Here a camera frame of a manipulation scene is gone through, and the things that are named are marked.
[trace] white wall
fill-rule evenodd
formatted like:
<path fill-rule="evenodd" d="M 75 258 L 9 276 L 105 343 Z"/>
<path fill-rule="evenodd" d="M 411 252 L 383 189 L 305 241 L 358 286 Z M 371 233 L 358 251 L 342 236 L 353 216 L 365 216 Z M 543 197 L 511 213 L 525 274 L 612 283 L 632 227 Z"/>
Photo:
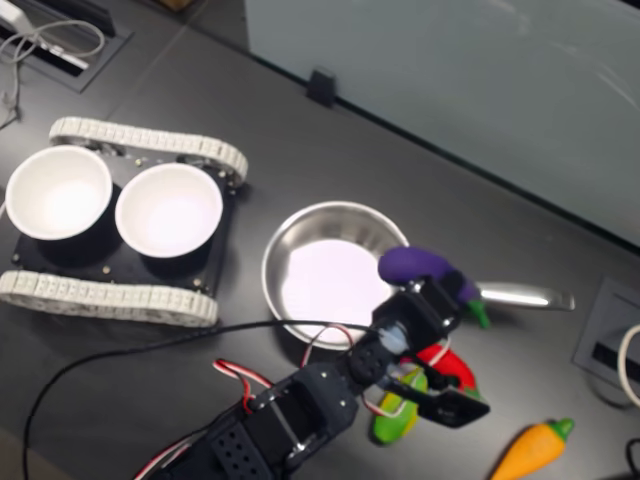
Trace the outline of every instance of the white wall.
<path fill-rule="evenodd" d="M 246 0 L 251 51 L 640 245 L 640 12 L 616 0 Z"/>

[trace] black cable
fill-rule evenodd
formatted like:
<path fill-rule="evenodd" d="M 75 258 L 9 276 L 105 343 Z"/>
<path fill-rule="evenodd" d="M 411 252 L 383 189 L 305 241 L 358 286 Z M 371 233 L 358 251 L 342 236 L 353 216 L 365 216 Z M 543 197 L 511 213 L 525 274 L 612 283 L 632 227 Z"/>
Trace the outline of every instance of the black cable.
<path fill-rule="evenodd" d="M 165 340 L 162 342 L 149 343 L 146 345 L 141 345 L 139 347 L 132 348 L 124 348 L 119 350 L 111 350 L 108 352 L 96 353 L 93 355 L 89 355 L 87 357 L 76 360 L 75 362 L 70 363 L 66 367 L 61 368 L 56 372 L 56 374 L 51 377 L 51 379 L 45 384 L 44 387 L 38 393 L 36 397 L 36 401 L 33 402 L 31 410 L 29 411 L 29 415 L 27 416 L 27 422 L 24 426 L 24 431 L 22 433 L 22 478 L 23 480 L 29 480 L 29 464 L 28 464 L 28 454 L 31 440 L 31 424 L 33 423 L 33 419 L 38 412 L 38 408 L 40 408 L 40 404 L 44 399 L 45 395 L 49 392 L 51 387 L 55 385 L 55 383 L 60 380 L 65 374 L 69 373 L 71 370 L 79 367 L 80 365 L 84 365 L 86 363 L 93 362 L 95 360 L 101 360 L 103 358 L 110 357 L 122 357 L 126 355 L 135 355 L 137 353 L 146 353 L 152 352 L 154 350 L 160 350 L 161 348 L 172 347 L 174 345 L 180 345 L 182 343 L 192 342 L 194 340 L 199 340 L 201 338 L 207 337 L 215 337 L 217 335 L 222 335 L 223 333 L 237 332 L 240 330 L 251 330 L 254 328 L 261 327 L 275 327 L 278 325 L 313 325 L 313 326 L 321 326 L 324 327 L 331 323 L 336 322 L 321 322 L 316 320 L 267 320 L 264 322 L 252 322 L 252 323 L 242 323 L 240 325 L 230 325 L 228 327 L 211 327 L 205 328 L 202 330 L 198 330 L 193 333 L 189 333 L 187 335 L 183 335 L 178 338 L 174 338 L 171 340 Z M 364 331 L 374 331 L 371 327 L 366 327 L 364 325 L 353 325 L 349 323 L 340 324 L 347 328 L 351 328 L 353 330 L 364 330 Z"/>
<path fill-rule="evenodd" d="M 640 469 L 636 465 L 636 462 L 633 460 L 633 452 L 631 451 L 636 443 L 640 445 L 640 438 L 632 438 L 631 440 L 629 440 L 624 450 L 625 456 L 627 457 L 627 463 L 629 464 L 629 468 L 631 469 L 634 480 L 640 480 Z"/>

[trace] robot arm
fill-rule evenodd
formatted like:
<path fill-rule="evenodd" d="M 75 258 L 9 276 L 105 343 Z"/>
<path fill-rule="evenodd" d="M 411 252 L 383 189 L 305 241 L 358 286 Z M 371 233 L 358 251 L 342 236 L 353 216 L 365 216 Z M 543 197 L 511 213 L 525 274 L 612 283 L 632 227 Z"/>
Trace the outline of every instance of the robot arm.
<path fill-rule="evenodd" d="M 388 272 L 381 272 L 388 279 Z M 353 423 L 356 397 L 374 384 L 415 402 L 423 418 L 457 428 L 489 412 L 455 378 L 427 369 L 425 394 L 394 380 L 390 371 L 447 337 L 460 323 L 469 282 L 450 266 L 424 268 L 419 278 L 373 312 L 371 330 L 331 363 L 308 365 L 249 402 L 221 414 L 202 436 L 146 475 L 144 480 L 280 479 Z"/>

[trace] pan handle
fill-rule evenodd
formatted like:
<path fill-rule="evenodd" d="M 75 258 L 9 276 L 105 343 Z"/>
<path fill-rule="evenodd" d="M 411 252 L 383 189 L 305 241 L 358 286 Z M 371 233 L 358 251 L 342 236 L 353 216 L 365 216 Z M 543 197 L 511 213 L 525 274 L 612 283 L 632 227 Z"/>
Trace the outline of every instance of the pan handle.
<path fill-rule="evenodd" d="M 576 307 L 573 295 L 552 288 L 522 283 L 479 282 L 482 299 L 496 305 L 571 311 Z"/>

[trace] power outlet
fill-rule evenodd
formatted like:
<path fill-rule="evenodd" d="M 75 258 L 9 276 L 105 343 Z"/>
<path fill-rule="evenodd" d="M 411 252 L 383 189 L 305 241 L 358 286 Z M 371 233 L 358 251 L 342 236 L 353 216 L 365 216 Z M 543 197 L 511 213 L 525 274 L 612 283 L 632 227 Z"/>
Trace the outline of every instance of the power outlet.
<path fill-rule="evenodd" d="M 614 385 L 618 380 L 617 358 L 625 332 L 640 324 L 640 292 L 605 278 L 589 314 L 573 361 Z M 627 375 L 640 388 L 640 342 L 627 355 Z"/>
<path fill-rule="evenodd" d="M 5 23 L 15 33 L 31 33 L 33 25 L 25 13 L 7 0 L 0 0 L 0 22 Z"/>

